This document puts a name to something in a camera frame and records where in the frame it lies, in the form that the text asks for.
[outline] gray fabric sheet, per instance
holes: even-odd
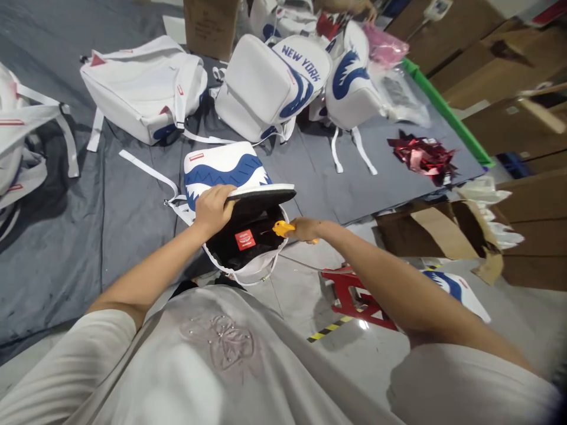
[[[146,146],[105,121],[97,154],[85,150],[95,112],[79,74],[79,57],[131,48],[165,33],[162,16],[181,17],[165,4],[116,0],[4,0],[0,4],[0,61],[35,90],[68,103],[74,122],[81,177],[68,179],[58,127],[39,131],[48,155],[48,178],[22,202],[10,236],[0,244],[0,364],[42,338],[50,329],[82,315],[98,294],[185,228],[162,203],[170,189],[118,156],[126,149],[181,183],[185,155],[206,146],[177,140]],[[209,80],[216,61],[205,58]],[[422,101],[427,98],[414,87]],[[188,126],[201,135],[240,137],[204,108]],[[437,190],[426,177],[408,171],[386,143],[398,129],[440,138],[459,149],[454,164],[465,181],[483,173],[451,128],[429,107],[430,130],[374,119],[360,130],[378,169],[371,176],[349,136],[338,143],[344,173],[336,173],[330,139],[318,125],[295,129],[286,145],[256,148],[274,182],[296,185],[285,208],[290,217],[308,215],[345,224]],[[210,269],[196,256],[186,276]]]

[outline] white leather bag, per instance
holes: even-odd
[[[41,104],[30,106],[28,99]],[[35,152],[40,141],[34,130],[56,120],[67,144],[69,177],[79,176],[77,149],[63,113],[69,106],[23,86],[0,63],[0,241],[13,229],[19,200],[47,177],[45,157]]]
[[[92,56],[81,76],[97,106],[87,149],[96,152],[103,118],[153,145],[195,113],[207,88],[199,56],[187,54],[167,35],[140,47]]]
[[[287,140],[295,116],[319,95],[331,66],[328,53],[306,37],[294,35],[269,48],[246,34],[234,49],[215,109],[249,142],[274,133]]]
[[[370,173],[377,174],[364,151],[358,129],[358,125],[382,113],[379,94],[367,71],[368,54],[366,35],[358,24],[350,21],[331,49],[330,55],[336,59],[325,92],[309,107],[310,120],[329,122],[337,127],[331,141],[331,151],[338,173],[343,172],[343,166],[337,157],[336,143],[338,131],[343,129],[351,132]]]
[[[272,227],[279,220],[289,221],[281,206],[295,196],[294,185],[273,184],[249,142],[194,151],[184,161],[184,192],[177,185],[126,151],[120,156],[155,178],[167,183],[174,192],[165,202],[188,225],[195,220],[195,202],[217,184],[233,184],[237,190],[229,200],[238,200],[232,218],[209,239],[203,250],[220,270],[231,274],[241,285],[255,285],[272,273],[278,254],[287,239],[277,236]]]
[[[254,0],[250,10],[252,33],[262,41],[315,32],[317,17],[311,0]]]

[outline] hand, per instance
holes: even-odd
[[[322,224],[321,220],[298,217],[290,224],[295,227],[295,230],[289,231],[286,235],[287,237],[293,237],[307,243],[313,243],[314,240],[321,237],[319,232]]]
[[[207,240],[229,222],[236,201],[226,202],[226,198],[233,190],[236,190],[236,186],[216,185],[204,191],[197,199],[195,223],[192,227],[202,230]]]

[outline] clear plastic bag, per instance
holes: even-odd
[[[409,121],[425,128],[431,127],[427,107],[413,94],[402,69],[385,70],[381,65],[370,62],[368,74],[382,100],[380,112],[383,116],[393,122]]]

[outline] cardboard box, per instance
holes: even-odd
[[[466,109],[496,103],[534,89],[567,66],[567,35],[561,28],[496,31],[465,50],[431,78],[447,103]]]
[[[499,184],[498,190],[512,192],[498,203],[498,208],[514,224],[514,228],[515,223],[519,222],[567,218],[565,166],[556,171]]]
[[[233,51],[238,0],[184,0],[187,48],[229,61]]]
[[[386,32],[406,40],[423,22],[423,11],[431,0],[413,0],[386,28]],[[428,22],[409,40],[408,57],[424,74],[433,72],[460,51],[496,29],[504,18],[484,0],[453,2],[446,16]]]
[[[526,161],[526,165],[534,175],[561,169],[567,165],[567,151],[556,152],[542,158]]]
[[[504,264],[510,285],[567,291],[567,257],[507,256]]]
[[[567,84],[501,100],[467,117],[463,124],[491,156],[515,152],[523,159],[533,159],[562,151],[567,149],[567,120],[563,115],[567,102],[550,109],[537,102],[539,97],[562,90],[567,90]]]
[[[483,258],[473,272],[490,285],[502,272],[502,253],[473,202],[416,204],[376,221],[386,249],[398,257]]]

